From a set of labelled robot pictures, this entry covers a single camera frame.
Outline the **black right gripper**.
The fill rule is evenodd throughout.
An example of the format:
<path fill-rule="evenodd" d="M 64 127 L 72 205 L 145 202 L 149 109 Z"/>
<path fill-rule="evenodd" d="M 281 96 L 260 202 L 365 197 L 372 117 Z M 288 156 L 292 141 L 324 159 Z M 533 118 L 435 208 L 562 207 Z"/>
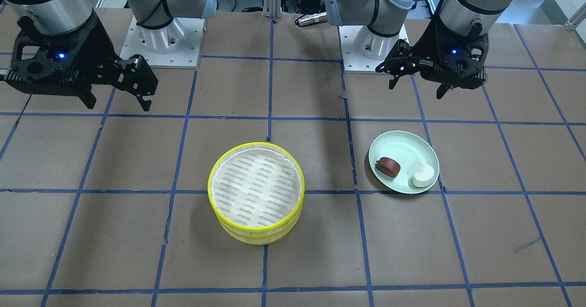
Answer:
<path fill-rule="evenodd" d="M 135 96 L 144 112 L 150 110 L 157 76 L 141 54 L 119 59 L 95 11 L 80 27 L 56 36 L 42 34 L 29 16 L 17 24 L 21 32 L 4 74 L 9 86 L 25 94 L 77 97 L 94 109 L 92 85 L 111 85 Z"/>

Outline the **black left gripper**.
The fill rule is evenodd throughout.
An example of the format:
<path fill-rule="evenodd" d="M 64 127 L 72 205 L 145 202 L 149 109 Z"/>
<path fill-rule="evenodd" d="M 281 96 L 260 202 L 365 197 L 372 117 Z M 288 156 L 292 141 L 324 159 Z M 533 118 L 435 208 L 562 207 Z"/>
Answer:
<path fill-rule="evenodd" d="M 481 19 L 473 19 L 460 35 L 434 16 L 416 42 L 414 55 L 412 46 L 399 39 L 375 71 L 390 76 L 389 90 L 394 89 L 400 77 L 420 72 L 424 79 L 440 84 L 436 98 L 442 99 L 453 88 L 472 90 L 486 83 L 488 50 L 489 36 L 483 32 Z"/>

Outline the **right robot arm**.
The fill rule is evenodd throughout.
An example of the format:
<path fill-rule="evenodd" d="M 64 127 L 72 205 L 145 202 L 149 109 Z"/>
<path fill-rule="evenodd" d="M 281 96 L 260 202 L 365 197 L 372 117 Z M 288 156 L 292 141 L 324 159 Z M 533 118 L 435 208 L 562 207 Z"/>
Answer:
<path fill-rule="evenodd" d="M 141 54 L 115 51 L 89 0 L 5 0 L 19 16 L 11 65 L 1 80 L 19 92 L 77 97 L 94 108 L 94 84 L 135 96 L 149 111 L 158 79 Z M 178 50 L 185 34 L 180 18 L 214 17 L 217 0 L 127 0 L 140 41 L 154 53 Z"/>

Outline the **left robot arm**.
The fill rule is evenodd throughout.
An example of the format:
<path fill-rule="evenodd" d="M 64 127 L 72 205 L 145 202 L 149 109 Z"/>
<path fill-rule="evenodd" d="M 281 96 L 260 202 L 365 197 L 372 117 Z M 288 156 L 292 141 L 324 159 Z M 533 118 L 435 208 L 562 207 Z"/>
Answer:
<path fill-rule="evenodd" d="M 489 30 L 513 0 L 440 0 L 414 45 L 398 36 L 415 0 L 325 0 L 333 26 L 360 26 L 356 46 L 389 74 L 389 89 L 400 77 L 420 73 L 439 83 L 437 98 L 450 89 L 486 83 Z"/>

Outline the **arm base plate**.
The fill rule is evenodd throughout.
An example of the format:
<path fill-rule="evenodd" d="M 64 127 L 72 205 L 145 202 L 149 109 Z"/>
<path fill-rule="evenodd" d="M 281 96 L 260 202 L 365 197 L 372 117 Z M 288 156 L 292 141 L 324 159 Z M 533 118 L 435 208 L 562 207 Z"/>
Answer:
<path fill-rule="evenodd" d="M 378 36 L 367 26 L 341 26 L 338 28 L 345 73 L 377 74 L 381 64 L 398 40 L 409 42 L 405 26 L 391 38 Z"/>
<path fill-rule="evenodd" d="M 174 18 L 169 26 L 149 30 L 133 17 L 121 49 L 127 59 L 140 54 L 153 69 L 197 69 L 205 19 Z"/>

